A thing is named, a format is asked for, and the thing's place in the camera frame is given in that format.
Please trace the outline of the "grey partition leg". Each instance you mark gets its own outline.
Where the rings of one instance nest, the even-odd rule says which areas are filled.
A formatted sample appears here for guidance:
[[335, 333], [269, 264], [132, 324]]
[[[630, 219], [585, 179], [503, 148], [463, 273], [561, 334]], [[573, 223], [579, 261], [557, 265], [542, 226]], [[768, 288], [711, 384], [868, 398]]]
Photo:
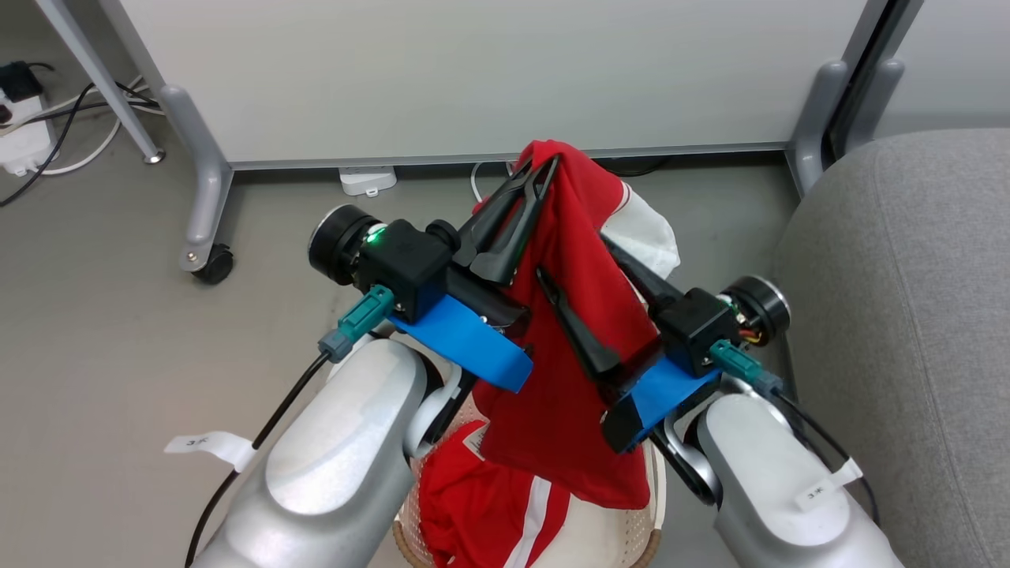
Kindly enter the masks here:
[[190, 152], [196, 173], [196, 191], [179, 262], [183, 271], [192, 274], [206, 264], [217, 242], [234, 169], [184, 88], [165, 85], [159, 94], [170, 123]]
[[881, 60], [870, 72], [869, 80], [856, 98], [855, 110], [847, 122], [843, 154], [873, 140], [904, 71], [904, 62], [898, 58], [887, 58]]
[[844, 61], [826, 62], [818, 69], [786, 145], [787, 165], [801, 197], [806, 196], [824, 172], [822, 139], [847, 87], [848, 72]]

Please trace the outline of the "white partition board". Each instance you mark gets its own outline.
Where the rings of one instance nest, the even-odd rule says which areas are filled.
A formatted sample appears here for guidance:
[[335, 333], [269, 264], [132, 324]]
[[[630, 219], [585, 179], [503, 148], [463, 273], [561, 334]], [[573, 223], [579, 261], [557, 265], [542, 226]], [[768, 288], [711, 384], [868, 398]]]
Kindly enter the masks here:
[[230, 164], [786, 144], [868, 0], [100, 0]]
[[1010, 0], [924, 0], [894, 58], [904, 72], [877, 139], [1010, 129]]

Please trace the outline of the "black caster wheel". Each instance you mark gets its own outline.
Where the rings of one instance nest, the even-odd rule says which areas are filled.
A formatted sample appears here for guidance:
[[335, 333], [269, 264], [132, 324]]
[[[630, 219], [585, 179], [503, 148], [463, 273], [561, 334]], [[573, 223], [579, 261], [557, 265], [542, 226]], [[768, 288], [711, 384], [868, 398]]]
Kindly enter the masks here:
[[216, 242], [210, 248], [206, 264], [192, 273], [192, 276], [205, 286], [216, 286], [223, 282], [234, 269], [234, 254], [228, 245]]

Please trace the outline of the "right gripper blue tape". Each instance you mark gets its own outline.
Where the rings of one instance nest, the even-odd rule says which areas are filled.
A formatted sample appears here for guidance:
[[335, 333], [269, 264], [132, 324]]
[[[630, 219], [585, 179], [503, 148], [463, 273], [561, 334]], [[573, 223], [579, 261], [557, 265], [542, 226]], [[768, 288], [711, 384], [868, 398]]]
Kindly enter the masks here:
[[[641, 294], [650, 314], [684, 298], [682, 291], [617, 242], [603, 234], [600, 236], [613, 261]], [[585, 376], [596, 377], [605, 405], [602, 435], [614, 453], [631, 452], [654, 427], [675, 411], [689, 409], [688, 402], [713, 384], [714, 368], [704, 369], [700, 376], [695, 376], [650, 349], [636, 353], [631, 360], [622, 360], [619, 353], [604, 346], [578, 316], [569, 295], [544, 267], [537, 267], [537, 281]]]

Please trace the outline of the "small white adapter box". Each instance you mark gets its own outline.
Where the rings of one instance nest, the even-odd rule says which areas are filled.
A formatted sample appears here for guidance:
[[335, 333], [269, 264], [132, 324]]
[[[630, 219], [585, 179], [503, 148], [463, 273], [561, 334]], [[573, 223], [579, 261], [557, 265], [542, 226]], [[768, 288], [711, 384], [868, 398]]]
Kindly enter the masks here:
[[393, 166], [342, 166], [339, 182], [347, 196], [375, 197], [394, 187], [397, 175]]

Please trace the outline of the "black plug adapter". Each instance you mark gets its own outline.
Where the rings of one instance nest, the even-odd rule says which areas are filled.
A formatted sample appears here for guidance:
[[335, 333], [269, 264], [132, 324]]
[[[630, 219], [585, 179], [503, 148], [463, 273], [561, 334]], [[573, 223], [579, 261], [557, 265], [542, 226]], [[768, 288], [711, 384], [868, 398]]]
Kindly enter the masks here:
[[0, 65], [0, 92], [4, 100], [22, 102], [42, 95], [44, 87], [27, 62], [7, 62]]

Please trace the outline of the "white paper tag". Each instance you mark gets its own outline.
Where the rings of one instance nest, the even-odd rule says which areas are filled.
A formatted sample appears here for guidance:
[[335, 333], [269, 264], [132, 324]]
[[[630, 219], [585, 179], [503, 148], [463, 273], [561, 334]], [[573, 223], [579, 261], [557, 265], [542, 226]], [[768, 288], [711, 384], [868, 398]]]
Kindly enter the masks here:
[[845, 485], [861, 478], [863, 478], [861, 467], [854, 459], [849, 458], [836, 471], [822, 476], [816, 483], [798, 493], [795, 497], [795, 503], [800, 510], [814, 510], [814, 508], [826, 503], [830, 495], [837, 493]]
[[245, 471], [256, 456], [252, 441], [231, 432], [215, 431], [199, 435], [180, 435], [168, 442], [165, 454], [209, 453], [230, 464], [238, 473]]

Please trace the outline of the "grey metal table leg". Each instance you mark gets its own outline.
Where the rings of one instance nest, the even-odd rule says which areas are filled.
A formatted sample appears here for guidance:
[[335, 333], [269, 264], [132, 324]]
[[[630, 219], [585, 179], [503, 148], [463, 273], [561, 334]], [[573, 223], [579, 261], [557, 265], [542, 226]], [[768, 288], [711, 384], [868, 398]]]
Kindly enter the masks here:
[[129, 106], [123, 91], [116, 85], [112, 75], [106, 69], [96, 50], [92, 48], [83, 29], [73, 19], [71, 11], [66, 7], [65, 0], [35, 0], [43, 15], [46, 16], [55, 32], [62, 42], [71, 50], [86, 72], [91, 83], [104, 97], [109, 107], [144, 155], [147, 164], [158, 164], [165, 158], [165, 152], [155, 146], [147, 130], [140, 123], [133, 109]]

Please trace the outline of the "left gripper blue tape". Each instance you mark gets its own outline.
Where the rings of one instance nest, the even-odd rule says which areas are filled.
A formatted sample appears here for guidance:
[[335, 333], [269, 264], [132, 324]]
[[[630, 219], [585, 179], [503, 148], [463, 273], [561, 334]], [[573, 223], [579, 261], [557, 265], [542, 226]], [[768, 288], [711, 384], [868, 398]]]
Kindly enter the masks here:
[[[560, 157], [540, 166], [524, 162], [459, 229], [454, 262], [472, 265], [486, 281], [509, 286], [540, 219]], [[526, 333], [530, 311], [466, 271], [447, 272], [447, 291], [414, 321], [391, 313], [400, 332], [447, 361], [496, 386], [517, 393], [533, 361], [513, 339]]]

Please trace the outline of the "white power strip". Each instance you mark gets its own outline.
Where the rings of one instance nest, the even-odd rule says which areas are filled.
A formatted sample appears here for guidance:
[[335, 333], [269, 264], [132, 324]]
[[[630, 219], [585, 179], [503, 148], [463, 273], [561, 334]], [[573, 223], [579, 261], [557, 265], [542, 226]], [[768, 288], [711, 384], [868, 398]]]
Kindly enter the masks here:
[[0, 92], [0, 168], [23, 177], [36, 171], [54, 150], [54, 127], [47, 120], [28, 123], [47, 111], [43, 95], [22, 102], [4, 100]]

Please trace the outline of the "red garment with white stripe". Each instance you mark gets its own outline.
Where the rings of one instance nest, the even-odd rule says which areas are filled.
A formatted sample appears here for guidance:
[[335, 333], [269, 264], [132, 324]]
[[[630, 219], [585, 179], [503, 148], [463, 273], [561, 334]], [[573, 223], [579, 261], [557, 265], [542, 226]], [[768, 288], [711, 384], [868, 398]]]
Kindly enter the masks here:
[[461, 425], [422, 465], [419, 529], [436, 568], [533, 568], [569, 514], [566, 489], [483, 456], [487, 427]]

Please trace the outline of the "cream perforated laundry basket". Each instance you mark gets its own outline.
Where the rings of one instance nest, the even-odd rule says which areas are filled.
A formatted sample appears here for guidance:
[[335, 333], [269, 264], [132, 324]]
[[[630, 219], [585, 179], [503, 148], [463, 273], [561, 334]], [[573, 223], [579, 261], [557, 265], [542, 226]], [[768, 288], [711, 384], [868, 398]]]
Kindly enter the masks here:
[[[472, 420], [486, 423], [475, 403], [466, 402], [444, 439]], [[666, 472], [652, 446], [643, 450], [642, 461], [650, 492], [645, 507], [603, 508], [570, 494], [565, 525], [533, 568], [647, 568], [656, 554], [666, 514]], [[417, 482], [392, 526], [395, 543], [412, 568], [436, 568], [419, 529], [418, 490], [424, 463], [413, 464]]]

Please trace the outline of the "red and white garment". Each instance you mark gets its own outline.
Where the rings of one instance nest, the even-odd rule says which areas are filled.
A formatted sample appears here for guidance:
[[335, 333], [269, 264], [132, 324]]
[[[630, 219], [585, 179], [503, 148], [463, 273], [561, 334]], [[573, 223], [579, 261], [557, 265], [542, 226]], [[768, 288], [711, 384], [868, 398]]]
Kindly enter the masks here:
[[553, 155], [560, 157], [556, 179], [507, 291], [530, 310], [518, 344], [533, 351], [533, 370], [517, 393], [493, 386], [473, 392], [489, 420], [482, 454], [595, 506], [638, 510], [650, 494], [642, 453], [617, 454], [606, 445], [597, 386], [585, 377], [535, 277], [537, 267], [548, 270], [578, 316], [622, 359], [656, 337], [641, 298], [600, 236], [621, 201], [624, 180], [558, 140], [530, 141], [520, 163], [540, 166]]

